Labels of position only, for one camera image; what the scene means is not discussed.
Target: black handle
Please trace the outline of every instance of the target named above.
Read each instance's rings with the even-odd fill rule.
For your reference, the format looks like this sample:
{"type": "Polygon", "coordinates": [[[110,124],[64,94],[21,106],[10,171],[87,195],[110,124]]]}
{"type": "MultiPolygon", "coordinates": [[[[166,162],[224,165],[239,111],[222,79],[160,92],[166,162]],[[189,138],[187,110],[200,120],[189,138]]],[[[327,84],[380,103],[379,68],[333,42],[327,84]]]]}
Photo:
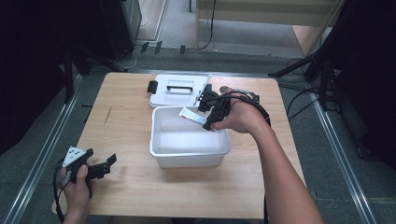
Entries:
{"type": "Polygon", "coordinates": [[[168,89],[169,91],[171,89],[184,89],[184,90],[192,91],[192,87],[166,86],[166,89],[168,89]]]}

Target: gray floor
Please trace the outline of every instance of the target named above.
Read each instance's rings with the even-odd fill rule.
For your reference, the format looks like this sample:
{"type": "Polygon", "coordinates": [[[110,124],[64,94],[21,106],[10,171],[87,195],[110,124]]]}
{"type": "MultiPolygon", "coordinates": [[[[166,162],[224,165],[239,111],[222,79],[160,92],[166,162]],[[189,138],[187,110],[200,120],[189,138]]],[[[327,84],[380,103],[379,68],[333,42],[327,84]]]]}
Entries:
{"type": "MultiPolygon", "coordinates": [[[[189,13],[188,1],[169,0],[168,9],[170,7],[173,9],[179,8],[181,15],[189,13]]],[[[163,41],[163,47],[176,48],[180,43],[185,43],[186,46],[191,44],[191,42],[187,41],[188,37],[182,37],[182,33],[178,33],[180,35],[175,35],[175,32],[169,33],[172,28],[166,27],[171,27],[175,23],[168,20],[171,17],[167,17],[167,15],[168,11],[165,13],[163,28],[159,35],[159,38],[163,41]]],[[[245,29],[245,25],[242,24],[241,26],[240,29],[245,29]]],[[[221,72],[229,75],[238,73],[242,75],[249,74],[254,77],[266,77],[265,74],[284,68],[290,58],[302,57],[302,53],[300,52],[299,55],[298,50],[296,50],[295,36],[288,31],[290,27],[281,27],[279,29],[281,30],[279,33],[283,35],[278,39],[286,40],[287,44],[282,44],[282,41],[275,43],[276,36],[274,36],[273,40],[260,42],[267,50],[259,50],[255,53],[250,51],[249,54],[245,52],[244,54],[235,54],[234,50],[236,47],[233,46],[234,44],[222,45],[220,44],[220,37],[215,37],[214,39],[215,47],[213,49],[217,49],[217,52],[213,52],[214,50],[212,49],[207,52],[189,50],[186,54],[180,55],[177,50],[170,49],[163,49],[159,54],[154,54],[153,49],[148,49],[145,53],[136,51],[134,55],[137,63],[128,71],[152,71],[154,73],[156,72],[155,70],[166,70],[168,72],[204,71],[214,72],[214,75],[216,72],[221,72]]],[[[242,32],[234,35],[235,39],[228,42],[246,43],[244,41],[246,39],[241,35],[242,32]]],[[[123,65],[134,64],[133,55],[130,55],[120,63],[123,65]]],[[[58,221],[57,217],[50,211],[53,201],[51,186],[53,166],[64,155],[69,146],[76,145],[84,127],[84,120],[90,111],[88,107],[82,107],[82,105],[93,105],[103,78],[109,72],[101,64],[92,63],[92,66],[91,75],[83,77],[81,93],[55,144],[49,157],[49,163],[35,187],[32,198],[30,198],[24,209],[20,223],[56,223],[58,221]]],[[[280,78],[278,82],[302,88],[306,87],[306,83],[300,75],[290,74],[280,78]]],[[[281,88],[285,107],[297,93],[298,91],[295,90],[281,88]]],[[[61,113],[64,106],[63,100],[64,90],[53,99],[25,137],[14,148],[0,156],[0,176],[2,176],[0,179],[0,211],[2,211],[0,220],[4,220],[6,217],[7,211],[16,200],[21,184],[24,183],[25,178],[31,172],[35,159],[46,143],[52,125],[61,113]]],[[[311,101],[308,93],[303,94],[293,104],[290,113],[297,112],[311,101]]],[[[342,117],[334,112],[329,112],[328,114],[343,144],[348,160],[375,213],[377,222],[395,223],[396,188],[394,186],[396,185],[396,172],[382,161],[365,161],[360,158],[356,145],[342,117]]],[[[327,223],[361,223],[360,214],[350,195],[315,108],[311,106],[306,109],[290,122],[290,127],[303,167],[306,185],[312,193],[325,221],[327,223]]],[[[111,217],[90,216],[87,223],[109,223],[110,221],[111,217]]],[[[243,222],[242,220],[230,219],[204,219],[200,220],[199,223],[243,222]]]]}

